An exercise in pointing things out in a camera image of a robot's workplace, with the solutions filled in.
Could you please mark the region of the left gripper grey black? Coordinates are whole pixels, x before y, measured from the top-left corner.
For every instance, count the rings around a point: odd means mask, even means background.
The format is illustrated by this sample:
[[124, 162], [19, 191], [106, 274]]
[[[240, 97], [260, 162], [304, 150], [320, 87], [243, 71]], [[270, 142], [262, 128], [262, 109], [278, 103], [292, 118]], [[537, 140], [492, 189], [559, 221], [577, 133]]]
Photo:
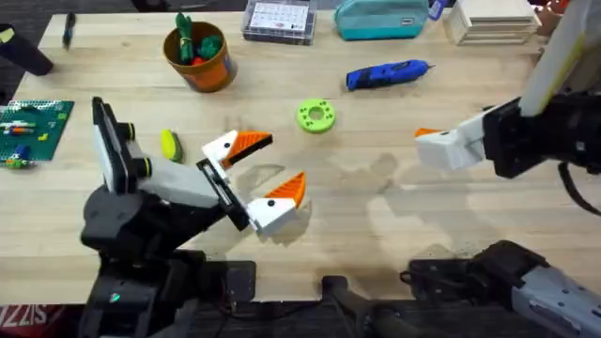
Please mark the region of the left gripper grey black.
[[270, 236], [296, 216], [306, 193], [305, 173], [297, 173], [245, 207], [209, 159], [227, 170], [272, 142], [268, 132], [230, 131], [203, 146], [208, 159], [196, 166], [149, 157], [150, 176], [139, 178], [137, 188], [170, 203], [203, 210], [217, 207], [239, 231], [250, 225], [258, 236]]

